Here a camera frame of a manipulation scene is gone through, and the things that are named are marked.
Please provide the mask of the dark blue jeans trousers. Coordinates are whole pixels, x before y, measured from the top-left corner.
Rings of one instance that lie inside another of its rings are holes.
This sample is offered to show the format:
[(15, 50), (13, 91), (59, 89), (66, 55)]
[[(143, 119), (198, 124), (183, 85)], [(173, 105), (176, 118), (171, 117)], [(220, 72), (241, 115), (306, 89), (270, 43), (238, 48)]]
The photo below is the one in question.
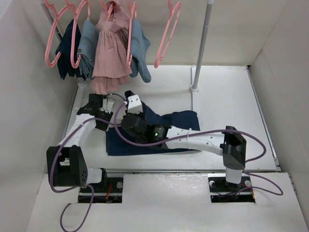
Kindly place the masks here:
[[(197, 113), (194, 111), (186, 110), (159, 115), (145, 103), (142, 103), (142, 108), (146, 122), (151, 125), (163, 124), (186, 130), (192, 129), (194, 131), (200, 131)], [(137, 156), (185, 151), (187, 151), (187, 149), (153, 149), (151, 147), (138, 147), (122, 140), (114, 128), (109, 128), (106, 132), (106, 152), (109, 156)]]

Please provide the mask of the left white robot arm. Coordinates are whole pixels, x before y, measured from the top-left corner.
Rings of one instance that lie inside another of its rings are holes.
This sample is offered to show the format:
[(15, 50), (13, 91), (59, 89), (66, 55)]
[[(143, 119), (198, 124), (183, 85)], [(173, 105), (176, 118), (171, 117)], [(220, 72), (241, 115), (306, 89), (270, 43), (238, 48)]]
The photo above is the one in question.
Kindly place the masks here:
[(111, 125), (115, 100), (98, 94), (90, 94), (88, 103), (77, 113), (74, 124), (65, 138), (46, 151), (49, 183), (52, 187), (84, 187), (87, 184), (98, 192), (108, 186), (106, 171), (89, 168), (82, 146), (94, 129), (106, 132)]

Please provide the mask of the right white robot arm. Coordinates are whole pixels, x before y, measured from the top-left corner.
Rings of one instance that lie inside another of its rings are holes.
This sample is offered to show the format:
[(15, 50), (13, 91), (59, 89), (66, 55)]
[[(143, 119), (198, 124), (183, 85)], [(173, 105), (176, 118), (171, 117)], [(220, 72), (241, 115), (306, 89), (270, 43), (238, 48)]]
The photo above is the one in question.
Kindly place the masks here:
[(121, 129), (132, 137), (134, 146), (189, 149), (221, 156), (226, 170), (224, 187), (235, 190), (241, 184), (247, 141), (234, 127), (207, 133), (163, 124), (150, 125), (140, 115), (128, 113), (121, 122)]

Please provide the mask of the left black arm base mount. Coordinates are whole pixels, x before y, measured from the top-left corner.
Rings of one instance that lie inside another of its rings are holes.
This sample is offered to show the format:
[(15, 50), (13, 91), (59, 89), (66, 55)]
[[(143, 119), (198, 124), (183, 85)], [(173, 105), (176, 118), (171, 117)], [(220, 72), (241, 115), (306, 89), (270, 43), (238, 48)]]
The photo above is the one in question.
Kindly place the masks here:
[(122, 203), (124, 176), (105, 173), (99, 183), (90, 184), (94, 190), (93, 203)]

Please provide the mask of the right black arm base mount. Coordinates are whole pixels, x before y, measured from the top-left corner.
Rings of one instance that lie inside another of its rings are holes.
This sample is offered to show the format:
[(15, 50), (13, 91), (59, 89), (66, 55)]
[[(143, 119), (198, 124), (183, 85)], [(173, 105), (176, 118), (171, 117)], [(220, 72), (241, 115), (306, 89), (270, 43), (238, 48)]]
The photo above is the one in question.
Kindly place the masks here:
[(212, 203), (255, 203), (248, 175), (243, 175), (239, 184), (227, 182), (225, 176), (211, 176), (208, 180)]

